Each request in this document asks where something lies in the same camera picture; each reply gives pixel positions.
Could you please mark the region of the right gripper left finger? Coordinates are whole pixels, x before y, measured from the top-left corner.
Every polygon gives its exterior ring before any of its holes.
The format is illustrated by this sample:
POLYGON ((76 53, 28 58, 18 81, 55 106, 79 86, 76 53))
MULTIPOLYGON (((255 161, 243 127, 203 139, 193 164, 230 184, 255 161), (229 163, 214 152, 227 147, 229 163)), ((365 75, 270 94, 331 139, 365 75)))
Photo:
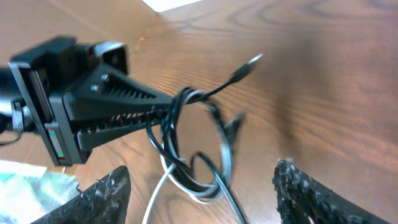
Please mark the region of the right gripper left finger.
POLYGON ((131 194, 128 168, 119 166, 66 204, 37 219, 39 224, 124 223, 131 194))

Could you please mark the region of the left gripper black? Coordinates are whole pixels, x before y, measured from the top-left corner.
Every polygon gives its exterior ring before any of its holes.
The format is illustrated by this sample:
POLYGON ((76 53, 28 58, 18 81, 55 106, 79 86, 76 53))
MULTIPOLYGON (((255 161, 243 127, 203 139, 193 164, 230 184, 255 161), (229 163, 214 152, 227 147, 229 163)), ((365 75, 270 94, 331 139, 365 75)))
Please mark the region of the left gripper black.
POLYGON ((94 126, 80 129, 75 139, 70 120, 146 113, 168 108, 172 101, 171 96, 141 85, 108 65, 100 65, 78 79, 88 46, 76 42, 73 36, 56 36, 14 54, 9 61, 35 129, 56 166, 84 164, 93 148, 147 126, 146 121, 94 126))

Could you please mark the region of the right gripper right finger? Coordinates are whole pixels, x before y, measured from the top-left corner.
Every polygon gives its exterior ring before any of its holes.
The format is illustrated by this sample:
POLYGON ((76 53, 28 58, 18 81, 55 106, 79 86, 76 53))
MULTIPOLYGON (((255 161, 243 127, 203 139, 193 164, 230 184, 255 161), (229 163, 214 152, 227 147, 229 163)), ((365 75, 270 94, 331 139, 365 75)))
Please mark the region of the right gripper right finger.
POLYGON ((282 223, 386 222, 325 187, 290 160, 278 160, 272 183, 277 192, 277 211, 282 223))

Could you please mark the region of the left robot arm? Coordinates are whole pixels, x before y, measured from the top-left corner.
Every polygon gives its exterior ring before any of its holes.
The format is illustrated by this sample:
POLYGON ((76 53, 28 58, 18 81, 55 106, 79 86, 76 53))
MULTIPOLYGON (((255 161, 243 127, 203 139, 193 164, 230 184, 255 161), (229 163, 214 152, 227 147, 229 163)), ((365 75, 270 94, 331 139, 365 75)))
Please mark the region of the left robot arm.
POLYGON ((1 131, 38 134, 56 166, 84 164, 107 142, 160 124, 172 99, 128 77, 122 42, 60 35, 1 68, 1 131))

